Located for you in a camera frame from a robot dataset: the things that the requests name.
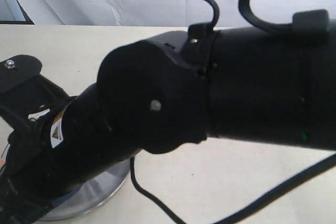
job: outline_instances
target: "green light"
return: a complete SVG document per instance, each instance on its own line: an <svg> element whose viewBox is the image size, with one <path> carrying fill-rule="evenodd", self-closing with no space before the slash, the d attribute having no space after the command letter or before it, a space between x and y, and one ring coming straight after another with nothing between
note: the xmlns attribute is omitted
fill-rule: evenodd
<svg viewBox="0 0 336 224"><path fill-rule="evenodd" d="M308 139L307 134L305 132L302 133L302 139L303 140L307 140Z"/></svg>

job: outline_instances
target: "robotic arm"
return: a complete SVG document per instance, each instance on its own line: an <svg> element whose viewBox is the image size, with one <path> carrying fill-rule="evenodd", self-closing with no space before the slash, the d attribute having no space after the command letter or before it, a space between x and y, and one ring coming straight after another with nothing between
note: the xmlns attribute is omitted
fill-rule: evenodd
<svg viewBox="0 0 336 224"><path fill-rule="evenodd" d="M218 7L206 1L212 22L115 49L77 97L42 77L34 57L4 62L2 117L14 132L0 172L0 223L34 223L140 150L167 153L209 136L336 150L336 25L328 13L275 25L239 0L254 27L219 31ZM38 111L46 113L28 120Z"/></svg>

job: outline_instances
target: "silver disc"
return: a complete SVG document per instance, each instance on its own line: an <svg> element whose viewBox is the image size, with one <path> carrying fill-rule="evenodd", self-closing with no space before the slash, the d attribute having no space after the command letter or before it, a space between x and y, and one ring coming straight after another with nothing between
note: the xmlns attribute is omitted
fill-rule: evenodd
<svg viewBox="0 0 336 224"><path fill-rule="evenodd" d="M41 221L60 221L81 216L103 205L123 185L130 161L123 161L86 182L70 199L49 212Z"/></svg>

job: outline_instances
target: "screw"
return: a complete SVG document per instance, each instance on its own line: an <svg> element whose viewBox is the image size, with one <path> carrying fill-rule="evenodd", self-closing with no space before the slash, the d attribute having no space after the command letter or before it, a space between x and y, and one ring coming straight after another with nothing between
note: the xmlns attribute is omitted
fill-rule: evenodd
<svg viewBox="0 0 336 224"><path fill-rule="evenodd" d="M161 102L158 100L151 101L151 110L152 111L160 111L161 110Z"/></svg>
<svg viewBox="0 0 336 224"><path fill-rule="evenodd" d="M13 60L6 60L5 67L8 69L15 68L15 62Z"/></svg>

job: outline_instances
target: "warning sticker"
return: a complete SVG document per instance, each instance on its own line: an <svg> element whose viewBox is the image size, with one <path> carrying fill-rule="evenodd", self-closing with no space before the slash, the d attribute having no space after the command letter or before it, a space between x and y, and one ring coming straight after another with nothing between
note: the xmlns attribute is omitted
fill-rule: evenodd
<svg viewBox="0 0 336 224"><path fill-rule="evenodd" d="M63 133L62 133L62 117L65 112L63 109L54 119L50 129L50 141L52 148L55 148L61 142L63 142Z"/></svg>

